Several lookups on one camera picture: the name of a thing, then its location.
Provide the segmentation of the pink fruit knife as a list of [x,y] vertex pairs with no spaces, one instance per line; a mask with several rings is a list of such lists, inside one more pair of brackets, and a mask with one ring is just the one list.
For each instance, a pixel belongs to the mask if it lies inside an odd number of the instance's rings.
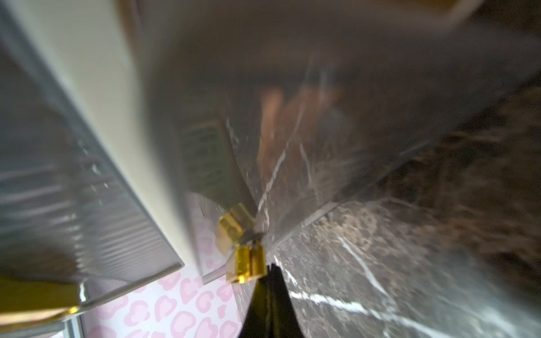
[[261,132],[258,165],[262,184],[268,184],[278,159],[286,152],[276,179],[294,173],[301,162],[301,150],[309,153],[323,116],[344,91],[338,88],[304,87],[291,98],[278,87],[260,91]]

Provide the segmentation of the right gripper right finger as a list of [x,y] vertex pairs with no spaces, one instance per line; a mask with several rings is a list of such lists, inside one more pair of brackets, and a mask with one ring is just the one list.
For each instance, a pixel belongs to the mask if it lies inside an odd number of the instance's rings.
[[304,337],[298,323],[280,267],[272,263],[269,272],[269,337]]

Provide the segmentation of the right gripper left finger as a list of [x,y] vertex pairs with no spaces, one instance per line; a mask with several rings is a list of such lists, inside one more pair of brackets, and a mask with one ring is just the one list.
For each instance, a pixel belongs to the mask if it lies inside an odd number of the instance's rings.
[[269,276],[256,281],[239,338],[267,338],[270,333]]

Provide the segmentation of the beige three-drawer organizer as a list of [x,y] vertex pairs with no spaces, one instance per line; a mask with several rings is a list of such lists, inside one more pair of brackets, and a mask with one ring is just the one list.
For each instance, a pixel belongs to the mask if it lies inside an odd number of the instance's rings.
[[304,337],[539,337],[539,1],[1,3],[2,335],[238,337],[272,263]]

